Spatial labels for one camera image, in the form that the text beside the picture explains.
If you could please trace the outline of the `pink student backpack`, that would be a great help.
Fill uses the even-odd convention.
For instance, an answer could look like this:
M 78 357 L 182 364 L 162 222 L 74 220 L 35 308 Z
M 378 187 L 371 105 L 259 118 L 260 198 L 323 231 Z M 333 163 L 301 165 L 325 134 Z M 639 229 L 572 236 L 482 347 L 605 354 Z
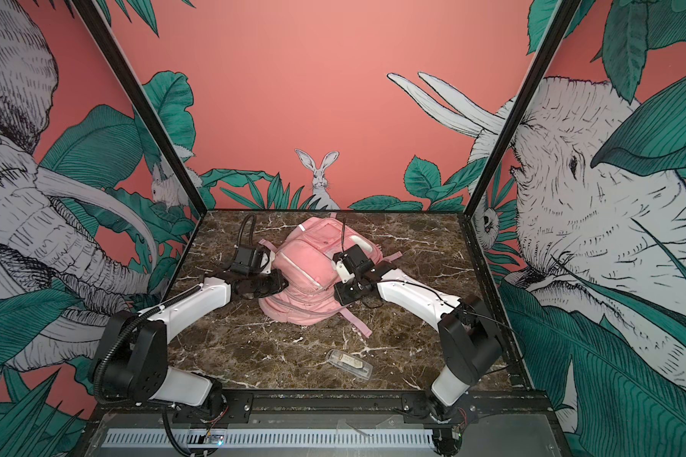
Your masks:
M 372 331 L 347 307 L 335 300 L 335 284 L 341 280 L 342 268 L 333 257 L 358 246 L 375 264 L 394 261 L 401 252 L 384 255 L 379 245 L 366 239 L 335 217 L 311 217 L 297 225 L 284 243 L 276 247 L 262 239 L 259 244 L 272 253 L 272 268 L 280 270 L 289 286 L 258 300 L 261 310 L 272 320 L 311 326 L 335 314 L 341 314 L 364 337 Z

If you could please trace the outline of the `clear plastic eraser box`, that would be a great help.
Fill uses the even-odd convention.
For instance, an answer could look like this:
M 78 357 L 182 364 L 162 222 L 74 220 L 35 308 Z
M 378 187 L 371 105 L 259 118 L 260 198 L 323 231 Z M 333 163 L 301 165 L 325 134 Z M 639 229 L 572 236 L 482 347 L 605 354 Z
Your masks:
M 370 363 L 341 350 L 330 350 L 326 361 L 359 379 L 370 380 L 373 374 L 373 366 Z

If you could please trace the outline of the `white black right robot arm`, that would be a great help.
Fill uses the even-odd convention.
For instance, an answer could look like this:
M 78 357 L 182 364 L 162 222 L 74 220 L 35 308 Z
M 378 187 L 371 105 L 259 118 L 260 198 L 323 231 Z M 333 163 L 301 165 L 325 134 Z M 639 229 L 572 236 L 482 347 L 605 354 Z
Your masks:
M 503 327 L 476 296 L 437 291 L 387 262 L 333 286 L 342 306 L 369 295 L 411 312 L 438 333 L 444 368 L 430 392 L 442 407 L 453 407 L 503 356 Z

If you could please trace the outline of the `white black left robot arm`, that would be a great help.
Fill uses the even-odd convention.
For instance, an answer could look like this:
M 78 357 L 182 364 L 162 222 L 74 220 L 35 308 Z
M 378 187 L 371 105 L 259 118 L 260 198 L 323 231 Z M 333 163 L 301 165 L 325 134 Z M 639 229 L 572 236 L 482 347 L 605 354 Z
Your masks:
M 142 312 L 114 314 L 91 363 L 93 396 L 98 403 L 111 406 L 149 402 L 204 405 L 213 381 L 170 367 L 171 341 L 238 296 L 266 298 L 288 286 L 279 270 L 253 276 L 224 273 Z

